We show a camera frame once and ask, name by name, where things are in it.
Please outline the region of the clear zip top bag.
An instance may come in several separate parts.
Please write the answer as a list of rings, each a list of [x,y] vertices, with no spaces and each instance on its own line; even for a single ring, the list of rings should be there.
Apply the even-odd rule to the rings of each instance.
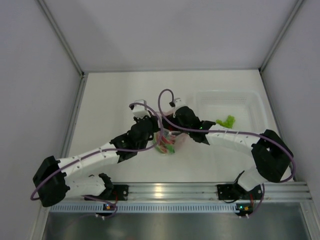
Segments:
[[[161,117],[164,133],[160,142],[154,148],[160,154],[172,155],[182,147],[188,135],[170,125],[159,111],[157,111],[156,114]]]

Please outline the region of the green fake grapes bunch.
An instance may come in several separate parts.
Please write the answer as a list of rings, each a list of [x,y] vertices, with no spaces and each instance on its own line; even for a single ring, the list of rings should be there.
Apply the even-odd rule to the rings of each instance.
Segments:
[[[236,119],[234,116],[228,115],[225,120],[217,119],[215,122],[222,127],[232,129],[236,122]]]

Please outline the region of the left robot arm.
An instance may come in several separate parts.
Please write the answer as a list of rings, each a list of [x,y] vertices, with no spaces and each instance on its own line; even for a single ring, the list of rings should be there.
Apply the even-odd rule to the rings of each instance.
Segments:
[[[87,200],[111,200],[114,185],[106,174],[108,165],[135,157],[150,147],[148,142],[163,129],[158,116],[135,118],[135,124],[110,142],[86,153],[56,159],[45,158],[33,177],[33,201],[51,207],[65,198],[83,196]]]

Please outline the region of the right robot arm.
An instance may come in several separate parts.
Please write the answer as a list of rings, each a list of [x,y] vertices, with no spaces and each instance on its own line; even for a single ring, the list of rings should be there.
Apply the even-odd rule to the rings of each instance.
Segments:
[[[213,121],[200,120],[188,106],[179,107],[170,115],[163,114],[162,119],[197,143],[224,147],[253,158],[250,169],[242,171],[233,183],[218,187],[219,199],[244,199],[265,182],[285,182],[283,176],[294,155],[275,131],[235,131]]]

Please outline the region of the fake watermelon slice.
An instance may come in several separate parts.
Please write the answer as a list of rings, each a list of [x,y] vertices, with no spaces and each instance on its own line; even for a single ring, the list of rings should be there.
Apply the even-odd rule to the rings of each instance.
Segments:
[[[171,134],[171,132],[164,133],[160,137],[160,132],[155,135],[155,139],[153,140],[156,143],[159,140],[159,143],[155,146],[155,149],[160,152],[161,154],[170,155],[175,153],[175,143],[176,139]]]

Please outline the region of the white perforated plastic basket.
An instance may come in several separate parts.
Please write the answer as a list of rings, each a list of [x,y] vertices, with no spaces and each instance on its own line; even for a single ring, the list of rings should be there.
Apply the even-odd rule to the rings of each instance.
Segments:
[[[234,117],[233,130],[263,133],[269,128],[262,99],[255,91],[199,91],[193,109],[201,120],[224,122]]]

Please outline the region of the aluminium frame post left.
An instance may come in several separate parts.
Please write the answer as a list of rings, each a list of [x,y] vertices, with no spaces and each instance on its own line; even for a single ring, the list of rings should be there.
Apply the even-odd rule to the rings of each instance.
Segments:
[[[42,11],[45,18],[47,19],[50,27],[54,31],[58,41],[60,42],[63,50],[65,51],[65,53],[67,54],[72,65],[74,66],[76,72],[78,73],[78,75],[81,78],[83,78],[85,75],[85,72],[82,70],[78,60],[76,59],[76,57],[72,51],[70,44],[68,43],[64,33],[62,32],[61,28],[59,27],[55,17],[53,16],[51,10],[49,9],[46,1],[45,0],[36,0],[35,2],[39,5],[40,10]]]

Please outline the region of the aluminium frame post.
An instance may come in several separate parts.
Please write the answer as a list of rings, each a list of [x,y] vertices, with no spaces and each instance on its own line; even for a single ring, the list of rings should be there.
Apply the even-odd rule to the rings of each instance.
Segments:
[[[39,5],[40,10],[42,11],[45,18],[47,19],[50,27],[54,31],[58,41],[60,42],[63,50],[65,51],[65,53],[67,54],[72,65],[74,66],[76,72],[78,73],[78,75],[81,78],[83,78],[85,75],[85,72],[82,70],[78,60],[76,59],[76,57],[72,51],[70,44],[68,43],[64,33],[62,32],[61,28],[59,27],[55,17],[53,16],[51,10],[49,9],[46,1],[45,0],[36,0],[35,2]]]
[[[263,74],[263,71],[266,69],[268,63],[271,61],[273,55],[276,53],[282,40],[284,39],[285,35],[287,34],[288,30],[290,29],[291,25],[293,24],[295,18],[297,17],[305,2],[305,0],[295,0],[293,2],[293,6],[291,7],[288,15],[285,17],[283,24],[280,26],[280,29],[276,34],[274,41],[272,42],[269,50],[267,51],[266,56],[264,57],[260,67],[258,68],[260,75]]]

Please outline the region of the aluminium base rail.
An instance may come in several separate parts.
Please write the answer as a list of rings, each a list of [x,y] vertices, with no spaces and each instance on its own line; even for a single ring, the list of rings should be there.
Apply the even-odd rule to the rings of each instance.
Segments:
[[[218,202],[225,182],[126,183],[117,190],[119,201],[212,201]],[[312,195],[305,182],[265,183],[264,200],[269,202],[307,202]]]

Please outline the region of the aluminium frame post right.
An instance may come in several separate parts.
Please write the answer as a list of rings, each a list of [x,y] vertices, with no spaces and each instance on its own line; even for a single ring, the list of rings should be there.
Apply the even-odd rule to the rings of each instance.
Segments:
[[[283,24],[280,26],[280,29],[276,34],[274,41],[272,42],[269,50],[267,51],[266,56],[264,57],[260,67],[258,68],[260,75],[263,74],[263,71],[266,69],[268,63],[271,61],[273,55],[276,53],[282,40],[284,39],[285,35],[287,34],[288,30],[290,29],[291,25],[293,24],[295,18],[297,17],[305,2],[305,0],[295,0],[293,2],[293,6],[291,7],[288,15],[285,17]]]

